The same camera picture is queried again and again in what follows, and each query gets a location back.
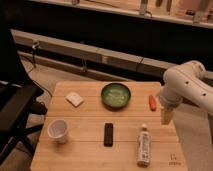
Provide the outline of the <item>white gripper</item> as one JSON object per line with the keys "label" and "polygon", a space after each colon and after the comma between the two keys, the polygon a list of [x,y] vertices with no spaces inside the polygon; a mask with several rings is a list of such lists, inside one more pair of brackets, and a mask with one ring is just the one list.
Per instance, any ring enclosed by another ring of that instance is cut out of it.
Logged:
{"label": "white gripper", "polygon": [[167,100],[164,96],[159,96],[159,102],[164,107],[161,109],[161,124],[168,125],[173,118],[172,108],[175,108],[177,104]]}

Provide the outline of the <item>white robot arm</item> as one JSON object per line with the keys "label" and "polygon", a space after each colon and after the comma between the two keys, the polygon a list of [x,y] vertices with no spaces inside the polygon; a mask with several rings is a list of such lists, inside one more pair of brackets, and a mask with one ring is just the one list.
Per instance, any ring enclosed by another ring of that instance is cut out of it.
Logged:
{"label": "white robot arm", "polygon": [[185,62],[164,72],[164,85],[158,94],[163,125],[170,123],[174,115],[173,110],[183,99],[188,99],[213,116],[213,87],[202,81],[205,72],[204,65],[199,61]]}

